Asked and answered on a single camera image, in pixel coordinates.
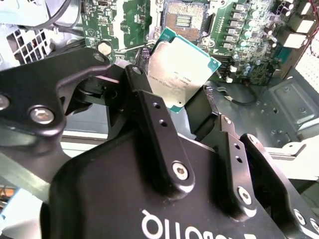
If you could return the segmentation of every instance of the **wire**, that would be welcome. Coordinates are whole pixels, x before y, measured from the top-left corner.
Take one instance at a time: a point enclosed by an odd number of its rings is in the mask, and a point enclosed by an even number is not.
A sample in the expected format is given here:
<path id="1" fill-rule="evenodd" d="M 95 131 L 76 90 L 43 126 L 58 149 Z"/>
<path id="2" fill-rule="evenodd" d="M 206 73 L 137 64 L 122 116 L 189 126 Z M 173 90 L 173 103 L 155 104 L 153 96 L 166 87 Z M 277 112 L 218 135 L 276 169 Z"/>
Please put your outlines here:
<path id="1" fill-rule="evenodd" d="M 245 86 L 247 87 L 247 89 L 249 90 L 249 92 L 251 93 L 251 95 L 254 97 L 254 99 L 252 101 L 249 101 L 249 102 L 240 102 L 240 101 L 237 101 L 235 99 L 233 99 L 227 92 L 226 88 L 225 87 L 221 87 L 219 86 L 217 88 L 217 91 L 221 92 L 225 99 L 229 100 L 230 102 L 234 103 L 234 104 L 237 104 L 239 106 L 250 106 L 250 105 L 253 105 L 254 103 L 257 102 L 257 94 L 253 91 L 253 89 L 250 87 L 249 84 L 245 84 Z"/>
<path id="2" fill-rule="evenodd" d="M 50 12 L 49 12 L 49 20 L 37 25 L 37 26 L 28 26 L 26 27 L 28 30 L 42 30 L 44 28 L 50 27 L 53 23 L 55 23 L 59 18 L 61 18 L 63 16 L 63 14 L 65 13 L 65 11 L 68 9 L 68 7 L 71 4 L 71 0 L 65 0 L 63 2 L 63 4 L 61 5 L 61 7 L 59 8 L 59 10 L 51 17 L 50 16 Z"/>
<path id="3" fill-rule="evenodd" d="M 82 9 L 81 5 L 82 5 L 82 1 L 78 0 L 78 14 L 77 14 L 76 19 L 75 19 L 73 24 L 71 24 L 70 26 L 62 26 L 62 25 L 58 25 L 57 23 L 54 23 L 53 25 L 58 27 L 60 32 L 67 32 L 67 30 L 74 28 L 80 20 L 81 9 Z"/>
<path id="4" fill-rule="evenodd" d="M 317 54 L 314 53 L 313 51 L 313 47 L 312 47 L 312 42 L 313 39 L 315 38 L 316 34 L 319 31 L 319 15 L 318 15 L 318 8 L 315 6 L 313 0 L 309 0 L 309 3 L 311 4 L 313 11 L 314 11 L 314 15 L 317 18 L 317 27 L 315 29 L 315 31 L 313 32 L 312 36 L 310 37 L 310 40 L 308 42 L 308 46 L 309 46 L 309 50 L 312 56 L 315 56 L 316 58 L 319 58 L 319 56 Z"/>

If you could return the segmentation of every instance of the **black metal bracket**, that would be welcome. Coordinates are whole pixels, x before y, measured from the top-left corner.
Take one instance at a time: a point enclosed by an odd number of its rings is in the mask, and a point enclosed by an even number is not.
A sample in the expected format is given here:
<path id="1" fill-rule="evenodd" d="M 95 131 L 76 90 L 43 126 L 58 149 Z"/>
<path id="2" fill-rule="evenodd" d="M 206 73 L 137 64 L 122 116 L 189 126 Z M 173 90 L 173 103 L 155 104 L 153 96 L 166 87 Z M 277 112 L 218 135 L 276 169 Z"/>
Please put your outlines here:
<path id="1" fill-rule="evenodd" d="M 171 199 L 185 197 L 194 188 L 195 175 L 163 99 L 152 94 L 145 72 L 137 66 L 125 68 L 123 84 L 128 96 L 123 111 L 113 122 L 109 121 L 110 138 L 118 135 L 128 119 L 137 122 L 150 140 L 146 146 L 155 152 L 156 160 L 150 161 L 154 185 Z M 178 169 L 184 171 L 184 176 L 179 177 Z"/>
<path id="2" fill-rule="evenodd" d="M 217 116 L 213 131 L 201 142 L 213 146 L 221 159 L 221 206 L 238 221 L 255 216 L 256 198 L 245 147 L 236 137 L 234 123 L 227 116 Z"/>
<path id="3" fill-rule="evenodd" d="M 96 76 L 115 79 L 117 83 L 92 78 Z M 69 160 L 59 144 L 65 115 L 99 103 L 107 106 L 109 138 L 117 136 L 126 124 L 137 122 L 150 140 L 148 146 L 155 152 L 151 169 L 161 193 L 180 199 L 193 189 L 192 167 L 163 100 L 152 94 L 142 69 L 110 65 L 98 51 L 84 48 L 0 72 L 0 77 L 0 94 L 9 99 L 9 107 L 0 111 L 0 152 L 28 173 L 50 183 Z M 108 97 L 112 91 L 115 95 Z M 31 112 L 39 108 L 44 110 L 37 121 Z M 184 170 L 183 177 L 179 177 L 178 170 Z"/>
<path id="4" fill-rule="evenodd" d="M 261 170 L 259 177 L 271 193 L 272 218 L 287 238 L 319 238 L 319 222 L 291 182 L 276 167 L 270 154 L 251 134 L 240 140 L 248 152 L 248 159 Z"/>

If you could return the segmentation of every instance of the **black cable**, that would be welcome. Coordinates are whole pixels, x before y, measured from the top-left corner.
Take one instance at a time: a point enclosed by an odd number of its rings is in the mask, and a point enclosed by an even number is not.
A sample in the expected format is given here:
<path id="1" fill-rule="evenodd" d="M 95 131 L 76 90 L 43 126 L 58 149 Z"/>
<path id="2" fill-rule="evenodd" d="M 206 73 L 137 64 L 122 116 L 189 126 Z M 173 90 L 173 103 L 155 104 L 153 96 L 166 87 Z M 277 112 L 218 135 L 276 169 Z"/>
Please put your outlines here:
<path id="1" fill-rule="evenodd" d="M 257 95 L 256 95 L 256 93 L 253 91 L 253 89 L 250 87 L 250 85 L 247 85 L 246 87 L 248 88 L 249 92 L 250 92 L 251 95 L 254 97 L 254 99 L 253 99 L 252 101 L 250 101 L 250 102 L 239 102 L 239 101 L 233 99 L 233 100 L 231 101 L 232 103 L 237 104 L 237 105 L 240 105 L 240 106 L 250 106 L 250 105 L 252 105 L 252 104 L 254 104 L 254 103 L 257 102 Z"/>
<path id="2" fill-rule="evenodd" d="M 63 16 L 63 14 L 65 13 L 65 11 L 68 9 L 68 7 L 71 4 L 71 0 L 65 0 L 63 2 L 63 4 L 61 5 L 61 7 L 59 8 L 59 10 L 51 17 L 50 13 L 49 13 L 49 20 L 37 25 L 37 26 L 27 26 L 26 28 L 28 30 L 42 30 L 44 28 L 50 27 L 53 23 L 55 23 L 59 18 L 61 18 Z"/>
<path id="3" fill-rule="evenodd" d="M 240 101 L 237 101 L 235 99 L 233 99 L 227 92 L 226 88 L 225 87 L 218 87 L 217 88 L 217 91 L 221 92 L 224 97 L 229 100 L 230 102 L 234 103 L 234 104 L 237 104 L 239 106 L 250 106 L 250 105 L 253 105 L 254 103 L 257 102 L 257 94 L 253 91 L 253 89 L 250 87 L 250 85 L 245 85 L 249 92 L 251 93 L 251 95 L 254 97 L 254 99 L 252 101 L 249 101 L 249 102 L 240 102 Z"/>
<path id="4" fill-rule="evenodd" d="M 78 14 L 77 14 L 76 19 L 75 19 L 73 24 L 71 24 L 70 26 L 62 26 L 62 25 L 59 25 L 57 23 L 53 24 L 54 26 L 59 28 L 60 32 L 67 32 L 67 30 L 70 30 L 70 29 L 74 28 L 78 24 L 78 22 L 80 20 L 80 16 L 81 16 L 81 8 L 82 8 L 81 7 L 81 5 L 82 5 L 81 3 L 82 3 L 82 1 L 78 0 Z"/>

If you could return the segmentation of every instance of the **metal panel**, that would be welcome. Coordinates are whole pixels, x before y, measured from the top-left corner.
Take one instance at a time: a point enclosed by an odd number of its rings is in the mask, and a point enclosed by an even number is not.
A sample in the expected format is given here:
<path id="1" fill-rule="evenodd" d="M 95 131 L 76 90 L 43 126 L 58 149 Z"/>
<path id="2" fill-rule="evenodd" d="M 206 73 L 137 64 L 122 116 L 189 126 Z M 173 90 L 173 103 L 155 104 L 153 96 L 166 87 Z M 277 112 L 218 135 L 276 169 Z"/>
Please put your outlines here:
<path id="1" fill-rule="evenodd" d="M 318 117 L 319 108 L 293 77 L 272 87 L 270 92 L 296 129 L 297 126 Z"/>

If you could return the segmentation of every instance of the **capacitor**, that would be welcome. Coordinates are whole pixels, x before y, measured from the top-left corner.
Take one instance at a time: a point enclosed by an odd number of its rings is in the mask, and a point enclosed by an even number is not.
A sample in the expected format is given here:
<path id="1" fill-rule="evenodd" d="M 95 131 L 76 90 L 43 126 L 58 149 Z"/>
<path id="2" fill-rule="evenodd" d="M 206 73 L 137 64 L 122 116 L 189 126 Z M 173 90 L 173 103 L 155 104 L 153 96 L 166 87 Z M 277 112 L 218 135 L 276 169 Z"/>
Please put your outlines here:
<path id="1" fill-rule="evenodd" d="M 269 39 L 268 43 L 271 46 L 271 48 L 275 48 L 277 46 L 277 43 L 274 40 L 272 40 L 272 39 Z"/>
<path id="2" fill-rule="evenodd" d="M 226 83 L 232 83 L 233 82 L 233 78 L 230 78 L 229 76 L 226 76 L 225 80 L 226 80 Z"/>
<path id="3" fill-rule="evenodd" d="M 244 68 L 245 68 L 245 71 L 250 71 L 251 66 L 250 66 L 250 64 L 246 64 L 246 65 L 244 66 Z"/>
<path id="4" fill-rule="evenodd" d="M 267 35 L 272 35 L 273 34 L 273 31 L 271 29 L 269 29 L 268 27 L 265 27 L 264 28 L 264 32 L 267 34 Z"/>
<path id="5" fill-rule="evenodd" d="M 250 15 L 253 17 L 253 18 L 257 18 L 259 16 L 259 12 L 257 10 L 251 10 L 250 11 Z"/>
<path id="6" fill-rule="evenodd" d="M 254 20 L 248 20 L 247 25 L 250 27 L 254 27 L 254 26 L 256 26 L 256 22 Z"/>
<path id="7" fill-rule="evenodd" d="M 234 60 L 238 60 L 239 59 L 239 55 L 238 55 L 237 52 L 234 52 L 232 57 L 233 57 Z"/>
<path id="8" fill-rule="evenodd" d="M 233 61 L 232 66 L 238 67 L 240 65 L 240 61 Z"/>
<path id="9" fill-rule="evenodd" d="M 247 42 L 244 41 L 244 40 L 241 40 L 241 41 L 239 41 L 239 45 L 240 45 L 241 47 L 245 47 L 245 46 L 247 46 Z"/>
<path id="10" fill-rule="evenodd" d="M 229 67 L 229 71 L 230 71 L 230 72 L 236 72 L 236 71 L 237 71 L 237 67 L 230 66 L 230 67 Z"/>
<path id="11" fill-rule="evenodd" d="M 294 5 L 290 2 L 286 2 L 285 7 L 288 8 L 289 10 L 292 10 L 294 8 Z"/>
<path id="12" fill-rule="evenodd" d="M 284 16 L 289 16 L 289 15 L 291 14 L 289 8 L 287 8 L 287 7 L 285 7 L 285 6 L 283 7 L 281 13 L 282 13 Z"/>
<path id="13" fill-rule="evenodd" d="M 249 38 L 249 37 L 251 37 L 251 31 L 250 30 L 244 30 L 243 31 L 243 35 L 244 35 L 244 37 Z"/>

